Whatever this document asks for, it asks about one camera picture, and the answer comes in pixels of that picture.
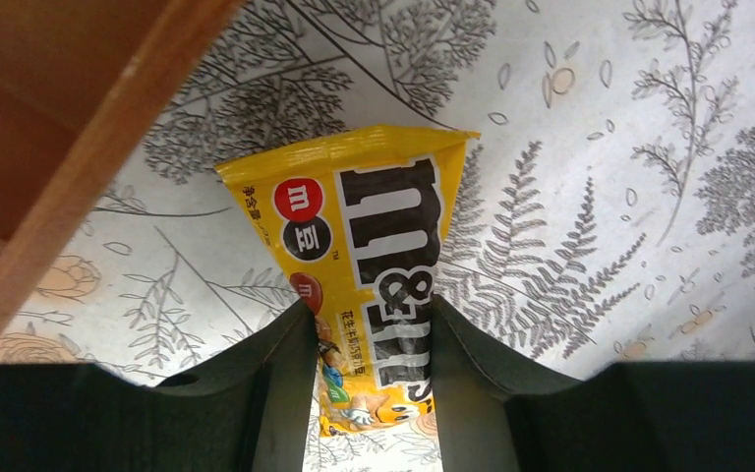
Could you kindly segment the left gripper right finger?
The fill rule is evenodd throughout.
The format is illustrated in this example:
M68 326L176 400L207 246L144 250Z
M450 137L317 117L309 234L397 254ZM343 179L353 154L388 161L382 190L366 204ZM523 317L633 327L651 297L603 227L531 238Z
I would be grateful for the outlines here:
M619 362L579 381L433 300L447 471L755 471L755 361Z

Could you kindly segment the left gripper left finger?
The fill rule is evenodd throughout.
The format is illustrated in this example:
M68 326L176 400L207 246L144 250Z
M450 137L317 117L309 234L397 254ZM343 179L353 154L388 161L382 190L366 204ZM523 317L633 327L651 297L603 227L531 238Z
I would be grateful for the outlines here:
M155 386L94 363L0 364L0 471L298 471L316 346L298 302Z

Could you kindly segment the yellow candy bag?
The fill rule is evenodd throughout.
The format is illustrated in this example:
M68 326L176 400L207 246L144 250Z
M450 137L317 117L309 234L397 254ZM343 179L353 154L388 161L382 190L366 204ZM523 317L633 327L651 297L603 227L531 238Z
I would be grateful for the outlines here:
M322 436L434 411L436 266L475 139L378 125L216 166L314 314Z

